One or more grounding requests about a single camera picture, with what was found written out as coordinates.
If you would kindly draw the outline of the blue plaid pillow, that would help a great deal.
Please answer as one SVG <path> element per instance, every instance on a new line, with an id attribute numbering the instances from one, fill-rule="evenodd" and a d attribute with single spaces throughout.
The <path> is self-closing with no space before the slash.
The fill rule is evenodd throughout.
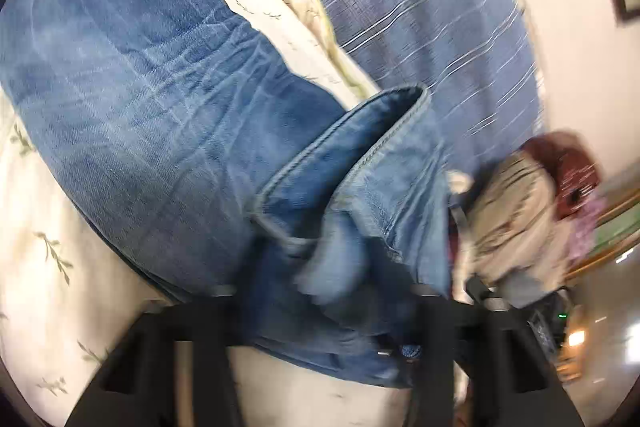
<path id="1" fill-rule="evenodd" d="M 452 168 L 479 178 L 534 135 L 537 67 L 516 0 L 321 2 L 376 84 L 430 89 Z"/>

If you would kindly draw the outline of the pink purple cloth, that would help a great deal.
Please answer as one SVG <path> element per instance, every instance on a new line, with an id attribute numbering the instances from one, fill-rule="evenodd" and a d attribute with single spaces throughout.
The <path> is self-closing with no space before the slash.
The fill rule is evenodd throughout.
<path id="1" fill-rule="evenodd" d="M 596 228 L 600 214 L 605 210 L 605 199 L 591 193 L 572 220 L 572 234 L 568 241 L 568 257 L 574 265 L 593 250 L 596 243 Z"/>

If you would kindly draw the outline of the beige striped pillow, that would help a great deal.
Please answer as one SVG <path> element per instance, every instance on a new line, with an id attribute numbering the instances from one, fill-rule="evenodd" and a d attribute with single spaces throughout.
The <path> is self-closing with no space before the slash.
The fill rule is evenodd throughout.
<path id="1" fill-rule="evenodd" d="M 452 295 L 468 299 L 473 275 L 489 287 L 505 283 L 518 307 L 556 291 L 570 264 L 571 235 L 570 220 L 555 217 L 551 176 L 529 154 L 513 153 L 465 215 Z"/>

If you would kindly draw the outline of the cream leaf-print bed sheet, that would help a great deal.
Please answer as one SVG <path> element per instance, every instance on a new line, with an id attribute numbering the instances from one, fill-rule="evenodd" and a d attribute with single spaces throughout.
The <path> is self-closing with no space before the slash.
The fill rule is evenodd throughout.
<path id="1" fill-rule="evenodd" d="M 319 0 L 226 0 L 293 72 L 353 108 L 376 86 L 338 46 Z M 66 423 L 85 387 L 158 292 L 94 233 L 1 104 L 1 374 L 29 413 Z M 342 381 L 252 348 L 229 352 L 251 426 L 398 426 L 405 390 Z"/>

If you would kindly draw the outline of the blue denim jeans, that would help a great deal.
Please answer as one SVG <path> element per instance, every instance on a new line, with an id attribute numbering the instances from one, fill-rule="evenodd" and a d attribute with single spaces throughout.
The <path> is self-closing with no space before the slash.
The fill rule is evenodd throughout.
<path id="1" fill-rule="evenodd" d="M 148 281 L 179 299 L 234 286 L 251 345 L 408 386 L 409 288 L 450 284 L 425 88 L 344 109 L 224 0 L 6 0 L 1 84 L 64 193 Z"/>

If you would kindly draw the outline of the maroon patterned cloth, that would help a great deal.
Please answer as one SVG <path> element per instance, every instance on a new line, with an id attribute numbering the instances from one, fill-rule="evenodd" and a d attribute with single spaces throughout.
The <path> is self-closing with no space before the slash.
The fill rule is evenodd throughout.
<path id="1" fill-rule="evenodd" d="M 574 216 L 601 182 L 596 161 L 574 132 L 559 130 L 534 136 L 521 150 L 538 161 L 552 179 L 558 220 Z"/>

